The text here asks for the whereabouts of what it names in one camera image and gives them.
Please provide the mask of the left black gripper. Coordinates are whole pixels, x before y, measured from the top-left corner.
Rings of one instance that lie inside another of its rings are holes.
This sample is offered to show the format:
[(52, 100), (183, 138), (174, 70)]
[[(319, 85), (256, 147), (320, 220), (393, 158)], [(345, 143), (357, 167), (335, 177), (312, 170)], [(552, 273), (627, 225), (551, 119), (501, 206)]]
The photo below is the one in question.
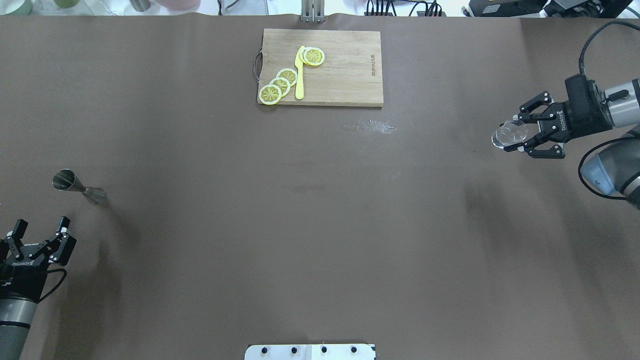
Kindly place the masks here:
[(68, 233), (71, 220), (62, 216), (50, 239), (43, 243), (26, 244), (29, 223), (18, 219), (12, 231), (1, 240), (0, 298), (41, 301), (50, 264), (66, 266), (71, 259), (77, 239)]

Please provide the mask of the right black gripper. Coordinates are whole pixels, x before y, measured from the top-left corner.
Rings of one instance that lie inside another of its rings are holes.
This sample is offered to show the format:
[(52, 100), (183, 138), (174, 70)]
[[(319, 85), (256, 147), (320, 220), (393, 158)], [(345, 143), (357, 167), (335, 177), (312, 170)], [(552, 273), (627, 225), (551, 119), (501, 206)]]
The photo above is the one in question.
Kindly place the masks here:
[(518, 143), (518, 151), (528, 157), (561, 160), (566, 157), (564, 143), (613, 129), (600, 104), (569, 100), (558, 102), (548, 91), (542, 91), (519, 107), (522, 123), (551, 121), (547, 137), (534, 136)]

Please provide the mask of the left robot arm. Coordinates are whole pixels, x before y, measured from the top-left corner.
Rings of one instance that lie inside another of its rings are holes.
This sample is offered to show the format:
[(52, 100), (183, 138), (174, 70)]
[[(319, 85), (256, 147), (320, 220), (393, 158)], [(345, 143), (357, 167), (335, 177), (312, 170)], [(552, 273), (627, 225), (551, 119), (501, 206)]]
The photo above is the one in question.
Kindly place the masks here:
[(62, 216), (57, 230), (41, 243), (24, 244), (28, 222), (18, 219), (1, 239), (0, 358), (18, 360), (39, 303), (64, 282), (77, 239)]

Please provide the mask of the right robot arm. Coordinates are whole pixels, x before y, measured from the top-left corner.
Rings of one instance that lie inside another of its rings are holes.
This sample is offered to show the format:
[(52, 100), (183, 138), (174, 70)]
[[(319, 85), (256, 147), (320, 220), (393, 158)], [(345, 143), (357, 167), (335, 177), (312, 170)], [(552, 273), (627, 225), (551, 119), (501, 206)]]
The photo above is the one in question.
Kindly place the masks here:
[(515, 119), (537, 125), (538, 132), (503, 150), (519, 151), (531, 158), (563, 159), (569, 141), (628, 127), (621, 137), (588, 150), (578, 164), (577, 174), (591, 193), (638, 209), (639, 80), (599, 89), (594, 80), (576, 74), (565, 80), (565, 87), (564, 102), (553, 100), (548, 91), (543, 91), (519, 107)]

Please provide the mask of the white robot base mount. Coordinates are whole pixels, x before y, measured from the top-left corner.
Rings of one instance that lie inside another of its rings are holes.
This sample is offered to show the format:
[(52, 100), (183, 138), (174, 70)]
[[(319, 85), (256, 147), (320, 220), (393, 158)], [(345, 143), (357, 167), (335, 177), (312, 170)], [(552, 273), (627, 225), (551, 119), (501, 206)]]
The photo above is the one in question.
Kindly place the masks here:
[(247, 347), (245, 360), (376, 360), (374, 344), (254, 344)]

